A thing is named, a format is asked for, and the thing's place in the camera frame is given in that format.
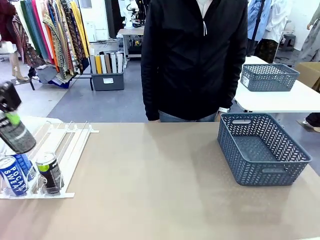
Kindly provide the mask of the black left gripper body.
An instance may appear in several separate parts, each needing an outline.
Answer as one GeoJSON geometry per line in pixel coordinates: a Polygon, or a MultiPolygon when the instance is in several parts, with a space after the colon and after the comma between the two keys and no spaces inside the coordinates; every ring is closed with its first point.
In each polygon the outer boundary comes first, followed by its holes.
{"type": "Polygon", "coordinates": [[[21,105],[22,101],[14,84],[5,81],[0,84],[0,110],[3,112],[14,112],[21,105]]]}

